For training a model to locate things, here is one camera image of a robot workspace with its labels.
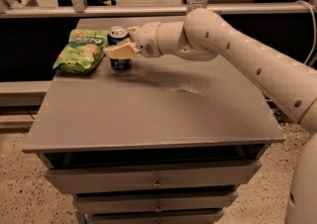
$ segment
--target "speckled floor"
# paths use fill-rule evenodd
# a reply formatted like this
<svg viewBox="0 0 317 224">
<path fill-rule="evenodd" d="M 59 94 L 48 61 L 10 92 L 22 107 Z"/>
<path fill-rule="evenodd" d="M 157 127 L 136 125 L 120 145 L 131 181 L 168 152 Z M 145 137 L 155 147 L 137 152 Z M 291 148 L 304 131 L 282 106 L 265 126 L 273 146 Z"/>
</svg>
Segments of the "speckled floor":
<svg viewBox="0 0 317 224">
<path fill-rule="evenodd" d="M 37 156 L 21 151 L 32 121 L 28 114 L 0 115 L 0 223 L 77 223 L 71 196 L 44 178 L 47 168 Z M 298 125 L 282 129 L 286 140 L 265 152 L 263 167 L 238 188 L 219 224 L 284 224 L 294 167 L 310 136 Z"/>
</svg>

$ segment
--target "dark can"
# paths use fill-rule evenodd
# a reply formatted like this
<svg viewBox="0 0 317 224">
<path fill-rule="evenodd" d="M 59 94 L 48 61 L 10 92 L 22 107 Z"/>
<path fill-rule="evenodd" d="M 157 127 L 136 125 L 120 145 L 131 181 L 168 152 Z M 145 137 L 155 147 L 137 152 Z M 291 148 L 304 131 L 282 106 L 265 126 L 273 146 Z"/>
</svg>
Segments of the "dark can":
<svg viewBox="0 0 317 224">
<path fill-rule="evenodd" d="M 114 26 L 108 33 L 107 39 L 111 46 L 116 46 L 118 43 L 130 38 L 130 35 L 126 28 L 122 26 Z M 131 68 L 131 59 L 114 59 L 110 58 L 111 66 L 116 71 L 126 71 Z"/>
</svg>

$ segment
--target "dresser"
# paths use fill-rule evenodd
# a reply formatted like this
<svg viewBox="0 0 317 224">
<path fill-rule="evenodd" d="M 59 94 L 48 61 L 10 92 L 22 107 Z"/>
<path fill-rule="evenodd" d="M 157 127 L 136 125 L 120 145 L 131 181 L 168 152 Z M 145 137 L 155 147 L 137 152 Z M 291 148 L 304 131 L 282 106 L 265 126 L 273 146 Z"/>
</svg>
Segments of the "dresser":
<svg viewBox="0 0 317 224">
<path fill-rule="evenodd" d="M 78 28 L 153 20 L 84 19 Z M 93 224 L 210 224 L 282 141 L 263 95 L 221 56 L 137 56 L 122 73 L 104 57 L 89 74 L 56 74 L 23 151 Z"/>
</svg>

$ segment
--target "wooden drawer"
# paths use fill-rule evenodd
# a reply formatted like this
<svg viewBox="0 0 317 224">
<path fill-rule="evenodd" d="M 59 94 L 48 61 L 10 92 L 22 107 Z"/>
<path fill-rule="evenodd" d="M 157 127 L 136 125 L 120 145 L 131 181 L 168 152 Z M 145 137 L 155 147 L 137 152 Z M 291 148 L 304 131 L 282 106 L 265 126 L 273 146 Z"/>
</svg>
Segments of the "wooden drawer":
<svg viewBox="0 0 317 224">
<path fill-rule="evenodd" d="M 228 207 L 238 197 L 236 191 L 211 189 L 152 190 L 117 195 L 75 197 L 74 205 L 86 214 L 124 212 L 165 212 L 171 210 Z"/>
<path fill-rule="evenodd" d="M 211 224 L 220 220 L 222 210 L 193 210 L 143 214 L 92 215 L 93 224 Z"/>
<path fill-rule="evenodd" d="M 68 194 L 247 183 L 260 161 L 191 163 L 115 168 L 50 169 L 47 179 Z"/>
</svg>

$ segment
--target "snack bag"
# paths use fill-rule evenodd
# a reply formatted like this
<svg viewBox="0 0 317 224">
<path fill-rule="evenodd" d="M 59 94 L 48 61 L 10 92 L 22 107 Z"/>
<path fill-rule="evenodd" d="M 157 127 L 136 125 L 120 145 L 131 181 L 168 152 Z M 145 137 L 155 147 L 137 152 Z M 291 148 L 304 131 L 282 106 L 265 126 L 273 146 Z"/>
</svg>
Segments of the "snack bag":
<svg viewBox="0 0 317 224">
<path fill-rule="evenodd" d="M 70 32 L 69 44 L 61 51 L 53 68 L 72 73 L 87 73 L 103 58 L 108 46 L 107 31 L 75 29 Z"/>
</svg>

